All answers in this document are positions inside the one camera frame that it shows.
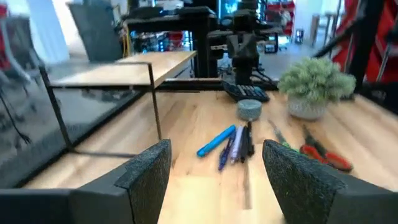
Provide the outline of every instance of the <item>black pen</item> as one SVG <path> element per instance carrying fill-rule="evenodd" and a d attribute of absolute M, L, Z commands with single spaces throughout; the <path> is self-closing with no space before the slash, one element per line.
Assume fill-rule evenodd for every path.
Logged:
<path fill-rule="evenodd" d="M 248 122 L 248 148 L 248 155 L 251 157 L 254 155 L 251 121 Z"/>
<path fill-rule="evenodd" d="M 249 149 L 249 144 L 248 144 L 248 127 L 243 128 L 242 132 L 242 143 L 241 143 L 241 162 L 244 163 L 246 160 L 246 157 L 248 156 L 248 149 Z"/>

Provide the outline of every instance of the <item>white pot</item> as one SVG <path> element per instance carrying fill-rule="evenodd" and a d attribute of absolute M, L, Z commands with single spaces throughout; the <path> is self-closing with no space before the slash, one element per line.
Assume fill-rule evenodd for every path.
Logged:
<path fill-rule="evenodd" d="M 288 112 L 298 118 L 314 120 L 325 114 L 327 103 L 313 104 L 307 100 L 289 96 L 287 99 Z"/>

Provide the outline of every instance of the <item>potted plant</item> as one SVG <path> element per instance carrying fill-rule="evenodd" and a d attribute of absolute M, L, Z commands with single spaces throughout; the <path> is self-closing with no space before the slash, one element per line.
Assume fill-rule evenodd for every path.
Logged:
<path fill-rule="evenodd" d="M 288 96 L 291 115 L 304 119 L 320 118 L 329 102 L 339 102 L 355 88 L 355 78 L 340 72 L 340 66 L 327 58 L 306 58 L 294 64 L 278 83 Z"/>

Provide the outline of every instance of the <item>green plant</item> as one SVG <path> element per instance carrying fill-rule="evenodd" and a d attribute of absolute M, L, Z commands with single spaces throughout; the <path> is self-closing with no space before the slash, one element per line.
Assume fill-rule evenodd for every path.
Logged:
<path fill-rule="evenodd" d="M 354 91 L 355 78 L 341 73 L 340 66 L 327 58 L 305 58 L 283 74 L 278 88 L 309 103 L 338 102 Z"/>

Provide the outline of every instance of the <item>table surface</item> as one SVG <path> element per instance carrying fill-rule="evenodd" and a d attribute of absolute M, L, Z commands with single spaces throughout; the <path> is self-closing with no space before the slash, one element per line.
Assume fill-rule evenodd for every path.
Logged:
<path fill-rule="evenodd" d="M 150 62 L 154 74 L 155 87 L 166 78 L 175 75 L 194 56 L 192 52 L 149 52 L 132 55 L 118 62 Z M 150 85 L 147 65 L 106 64 L 88 72 L 78 73 L 52 82 L 61 86 L 103 86 L 103 85 Z"/>
<path fill-rule="evenodd" d="M 172 168 L 159 223 L 284 223 L 261 157 L 263 140 L 276 140 L 268 119 L 294 148 L 304 143 L 306 124 L 330 151 L 354 164 L 351 175 L 398 190 L 398 117 L 357 96 L 354 103 L 330 105 L 322 119 L 307 122 L 287 114 L 285 97 L 268 94 L 271 100 L 252 126 L 255 155 L 219 173 L 225 142 L 203 159 L 196 151 L 231 124 L 244 124 L 236 117 L 236 103 L 222 91 L 158 93 L 163 135 L 172 140 Z M 157 142 L 156 136 L 152 100 L 146 94 L 77 150 L 140 153 Z M 67 154 L 26 187 L 79 187 L 126 160 Z"/>

